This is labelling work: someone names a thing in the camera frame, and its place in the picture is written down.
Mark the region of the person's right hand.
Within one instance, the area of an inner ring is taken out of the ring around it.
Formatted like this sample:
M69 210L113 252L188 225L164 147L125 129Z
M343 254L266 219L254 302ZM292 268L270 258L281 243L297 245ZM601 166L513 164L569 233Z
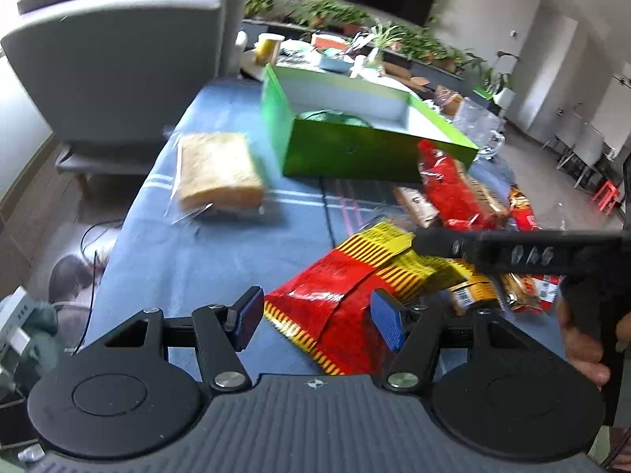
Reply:
M596 384L600 390L609 382L611 369L602 363L604 351L599 339L585 334L577 326L578 313L575 310L579 309L579 303L574 301L577 298L579 298L577 295L572 297L572 303L565 298L559 298L557 301L556 313L560 333L562 333L562 343L568 362L593 384ZM587 309L587 306L592 308L592 306L611 305L609 302L600 302L599 298L600 296L595 293L583 296L585 307L582 309ZM630 344L630 312L623 314L616 321L615 336L617 342Z

